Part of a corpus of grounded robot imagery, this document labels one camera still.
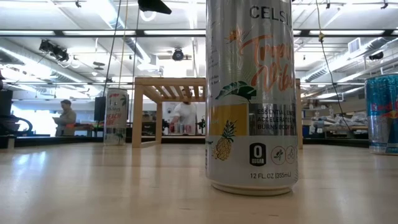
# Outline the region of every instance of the ceiling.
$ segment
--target ceiling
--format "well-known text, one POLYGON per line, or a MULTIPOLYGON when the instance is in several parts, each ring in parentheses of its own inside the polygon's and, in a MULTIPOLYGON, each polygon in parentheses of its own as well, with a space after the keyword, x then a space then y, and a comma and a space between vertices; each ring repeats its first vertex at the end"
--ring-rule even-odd
MULTIPOLYGON (((381 9, 383 0, 330 0, 331 6, 326 8, 326 1, 318 0, 320 3, 320 24, 323 29, 398 29, 398 0, 388 0, 389 5, 381 9)), ((206 28, 206 1, 205 0, 164 0, 163 2, 173 10, 169 15, 151 12, 140 13, 137 1, 108 1, 108 0, 80 0, 81 7, 76 7, 74 0, 0 0, 0 30, 25 29, 25 30, 110 30, 112 26, 106 21, 110 12, 116 13, 121 2, 120 15, 127 29, 205 29, 206 28)), ((294 29, 318 30, 318 16, 315 0, 296 0, 292 8, 292 23, 294 29)), ((336 64, 338 58, 348 51, 348 43, 355 37, 327 37, 324 40, 325 55, 330 63, 336 64)), ((361 38, 361 43, 366 44, 375 38, 361 38)), ((132 82, 133 74, 138 76, 160 76, 165 77, 205 77, 205 38, 204 37, 138 37, 135 40, 140 52, 145 53, 150 64, 156 64, 157 68, 139 66, 143 64, 138 57, 134 57, 134 51, 129 46, 123 47, 122 38, 67 38, 67 37, 0 37, 0 47, 12 45, 12 51, 25 56, 34 62, 40 60, 40 64, 56 70, 57 73, 68 74, 69 79, 81 80, 81 82, 103 82, 108 69, 110 52, 112 51, 109 66, 109 77, 114 82, 132 82), (47 39, 55 45, 67 49, 70 60, 67 63, 57 64, 57 61, 39 51, 42 39, 47 39), (181 48, 187 60, 174 62, 170 56, 174 49, 181 48), (93 62, 104 63, 104 70, 94 70, 93 62)), ((312 75, 317 69, 325 65, 325 58, 321 45, 317 38, 295 38, 295 69, 296 77, 302 82, 312 75)), ((384 58, 371 61, 365 56, 378 51, 373 49, 360 57, 351 59, 349 63, 341 66, 333 65, 335 80, 338 81, 350 75, 362 72, 374 67, 372 73, 364 73, 345 82, 363 82, 363 79, 371 75, 383 73, 378 66, 386 71, 395 71, 396 53, 398 49, 395 42, 385 45, 384 58)), ((330 74, 322 75, 311 82, 331 82, 330 74)), ((358 86, 344 86, 341 92, 348 91, 358 86)), ((80 91, 86 90, 87 86, 81 86, 80 91)), ((101 93, 102 87, 91 88, 90 95, 101 93)), ((328 86, 303 86, 302 91, 312 96, 329 92, 328 86)))

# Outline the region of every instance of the red bull can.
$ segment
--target red bull can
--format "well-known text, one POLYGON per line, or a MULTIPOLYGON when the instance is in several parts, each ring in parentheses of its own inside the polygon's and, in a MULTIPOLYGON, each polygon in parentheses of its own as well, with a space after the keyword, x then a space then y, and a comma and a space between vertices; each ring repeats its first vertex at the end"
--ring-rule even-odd
POLYGON ((398 155, 398 75, 380 75, 365 82, 371 153, 398 155))
POLYGON ((298 180, 291 0, 209 0, 206 175, 278 195, 298 180))

